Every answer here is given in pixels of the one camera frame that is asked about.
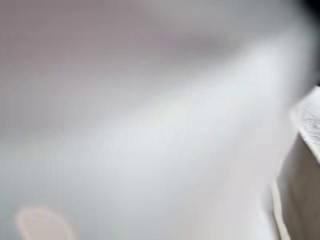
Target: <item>white surface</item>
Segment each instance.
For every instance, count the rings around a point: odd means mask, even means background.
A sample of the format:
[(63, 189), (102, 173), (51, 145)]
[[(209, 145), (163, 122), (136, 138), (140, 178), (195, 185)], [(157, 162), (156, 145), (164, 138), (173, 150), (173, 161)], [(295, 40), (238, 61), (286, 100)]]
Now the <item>white surface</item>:
[[(283, 10), (263, 2), (252, 13)], [(232, 6), (221, 40), (126, 1), (0, 2), (0, 239), (41, 205), (80, 240), (270, 240), (250, 223), (314, 36), (291, 8), (269, 25)]]
[(320, 87), (299, 104), (295, 119), (303, 140), (320, 162)]

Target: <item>textured white surface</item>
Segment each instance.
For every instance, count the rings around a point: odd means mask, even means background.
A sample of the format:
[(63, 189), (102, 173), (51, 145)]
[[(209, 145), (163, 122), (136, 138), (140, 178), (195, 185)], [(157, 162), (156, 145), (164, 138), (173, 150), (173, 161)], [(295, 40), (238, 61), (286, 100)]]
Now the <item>textured white surface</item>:
[(320, 87), (315, 87), (299, 104), (297, 124), (302, 138), (320, 161)]

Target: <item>blurry object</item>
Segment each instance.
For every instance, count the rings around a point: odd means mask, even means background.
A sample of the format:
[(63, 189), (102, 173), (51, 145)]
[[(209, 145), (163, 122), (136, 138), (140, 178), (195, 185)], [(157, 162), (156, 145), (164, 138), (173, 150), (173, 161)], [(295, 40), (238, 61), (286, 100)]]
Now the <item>blurry object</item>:
[(16, 225), (23, 240), (76, 240), (65, 218), (48, 208), (22, 208)]
[(295, 121), (303, 140), (320, 161), (320, 87), (315, 87), (297, 107)]

